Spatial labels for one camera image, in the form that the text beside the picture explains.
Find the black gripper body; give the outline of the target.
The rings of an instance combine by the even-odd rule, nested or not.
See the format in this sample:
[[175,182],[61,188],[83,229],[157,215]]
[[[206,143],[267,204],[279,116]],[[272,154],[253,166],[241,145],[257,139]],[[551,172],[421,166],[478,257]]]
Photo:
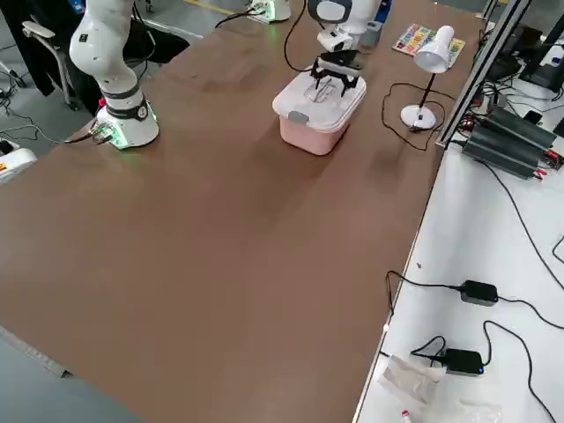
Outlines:
[[317,69],[336,72],[346,76],[359,76],[363,69],[361,62],[356,60],[359,51],[347,49],[321,53],[315,60]]

